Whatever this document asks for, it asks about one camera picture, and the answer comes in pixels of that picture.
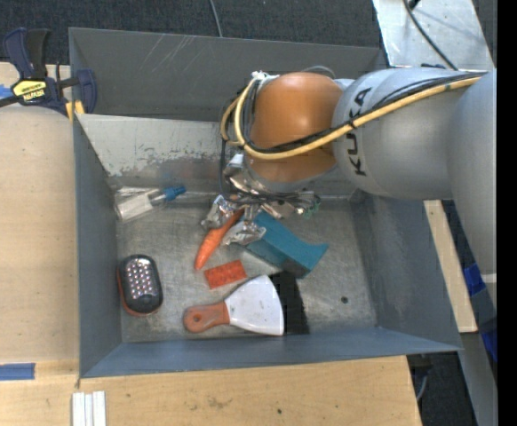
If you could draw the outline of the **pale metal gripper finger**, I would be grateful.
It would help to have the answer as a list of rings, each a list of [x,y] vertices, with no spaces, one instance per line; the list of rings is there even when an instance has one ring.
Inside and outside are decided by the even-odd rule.
[[[252,221],[242,220],[227,231],[222,237],[221,244],[229,246],[236,243],[247,246],[252,242],[261,240],[265,234],[266,228],[264,226],[257,225]]]
[[[211,204],[206,217],[201,221],[203,229],[212,230],[222,227],[234,213],[234,204],[219,194]]]

